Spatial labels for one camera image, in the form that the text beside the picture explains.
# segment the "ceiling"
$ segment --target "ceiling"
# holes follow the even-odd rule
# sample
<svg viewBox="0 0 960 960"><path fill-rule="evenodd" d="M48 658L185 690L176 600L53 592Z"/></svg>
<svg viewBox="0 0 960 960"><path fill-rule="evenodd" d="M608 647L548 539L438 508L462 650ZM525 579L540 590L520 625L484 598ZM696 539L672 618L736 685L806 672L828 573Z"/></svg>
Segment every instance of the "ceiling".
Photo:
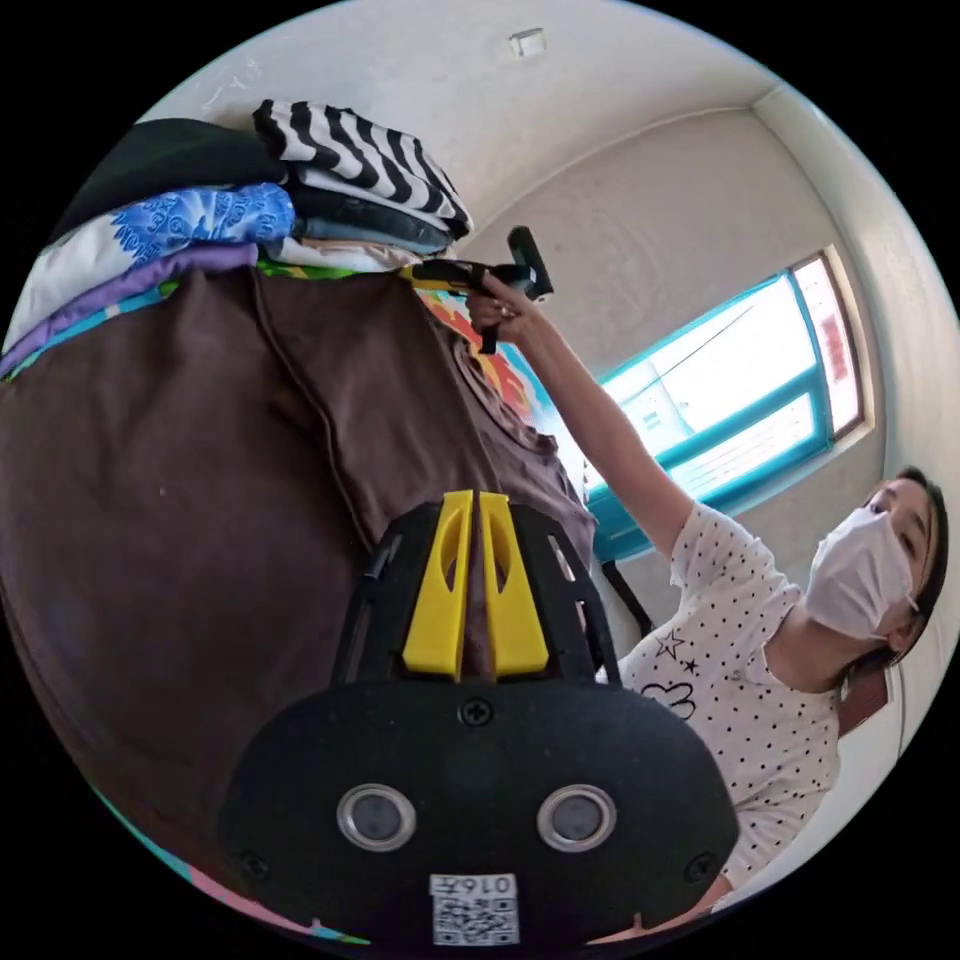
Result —
<svg viewBox="0 0 960 960"><path fill-rule="evenodd" d="M543 27L546 54L508 37ZM350 107L418 136L482 229L571 163L776 85L720 41L618 0L346 0L235 48L143 119L249 126L266 97Z"/></svg>

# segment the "bright window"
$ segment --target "bright window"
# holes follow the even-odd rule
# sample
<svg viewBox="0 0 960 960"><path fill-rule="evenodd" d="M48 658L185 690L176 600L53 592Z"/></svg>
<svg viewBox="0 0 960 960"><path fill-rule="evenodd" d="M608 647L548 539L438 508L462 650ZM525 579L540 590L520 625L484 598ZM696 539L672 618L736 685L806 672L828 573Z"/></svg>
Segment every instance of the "bright window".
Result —
<svg viewBox="0 0 960 960"><path fill-rule="evenodd" d="M695 320L603 385L674 480L722 510L863 419L852 339L823 257ZM601 560L649 546L589 464L586 489Z"/></svg>

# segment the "window frame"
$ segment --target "window frame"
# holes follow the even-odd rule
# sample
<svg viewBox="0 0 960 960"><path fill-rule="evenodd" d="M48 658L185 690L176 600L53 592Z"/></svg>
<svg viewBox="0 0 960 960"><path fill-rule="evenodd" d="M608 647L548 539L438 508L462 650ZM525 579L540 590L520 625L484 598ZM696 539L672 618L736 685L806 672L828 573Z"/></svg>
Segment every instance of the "window frame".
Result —
<svg viewBox="0 0 960 960"><path fill-rule="evenodd" d="M834 300L838 308L838 321L846 337L850 350L851 363L854 368L854 377L857 391L858 416L849 424L834 432L831 417L829 384L827 371L820 349L820 340L814 327L813 319L806 300L796 278L796 271L812 263L821 263L825 269L827 281L830 284ZM614 378L626 370L642 363L664 346L674 342L687 333L697 329L710 321L717 314L735 307L754 296L761 290L786 279L800 309L810 343L813 348L815 362L807 371L794 377L792 380L778 387L755 401L750 406L733 414L726 420L713 427L709 427L686 440L675 444L669 450L657 456L657 462L664 470L671 470L693 458L708 453L720 444L733 439L751 427L761 423L767 417L782 410L788 404L802 397L809 397L813 414L814 432L808 440L801 441L789 450L773 457L762 467L752 470L744 477L732 480L722 487L703 497L703 503L723 513L730 513L746 500L752 499L767 488L770 484L782 479L802 468L805 464L829 452L840 440L858 429L865 421L863 372L857 352L856 339L850 325L848 311L837 284L836 274L833 271L829 258L824 251L812 254L809 257L787 267L784 270L766 278L743 293L727 300L719 306L709 310L702 316L685 324L679 330L670 334L647 350L632 357L627 363L621 364L601 381L602 385L610 383ZM584 499L587 508L597 519L597 533L594 543L594 552L601 563L611 560L623 560L650 549L650 541L640 530L633 518L627 513L619 499L605 483L584 490Z"/></svg>

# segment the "woman's hand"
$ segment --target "woman's hand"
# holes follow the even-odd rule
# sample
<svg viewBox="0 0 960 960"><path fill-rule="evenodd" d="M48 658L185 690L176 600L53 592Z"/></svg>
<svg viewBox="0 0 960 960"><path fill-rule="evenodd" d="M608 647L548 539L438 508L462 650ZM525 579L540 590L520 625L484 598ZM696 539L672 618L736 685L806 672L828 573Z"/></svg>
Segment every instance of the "woman's hand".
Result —
<svg viewBox="0 0 960 960"><path fill-rule="evenodd" d="M546 317L533 301L492 274L484 274L483 285L487 294L471 293L467 297L467 310L474 329L482 334L484 330L496 327L504 343L516 344L523 350L535 338L537 328L547 323Z"/></svg>

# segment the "white face mask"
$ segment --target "white face mask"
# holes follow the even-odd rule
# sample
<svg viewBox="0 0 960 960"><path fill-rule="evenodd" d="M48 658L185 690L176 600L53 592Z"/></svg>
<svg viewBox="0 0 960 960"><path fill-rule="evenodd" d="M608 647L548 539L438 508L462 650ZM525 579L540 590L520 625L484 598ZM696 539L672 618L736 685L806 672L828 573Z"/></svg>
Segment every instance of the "white face mask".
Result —
<svg viewBox="0 0 960 960"><path fill-rule="evenodd" d="M887 612L910 597L910 561L889 513L858 507L820 542L810 568L807 613L838 633L882 640L876 629Z"/></svg>

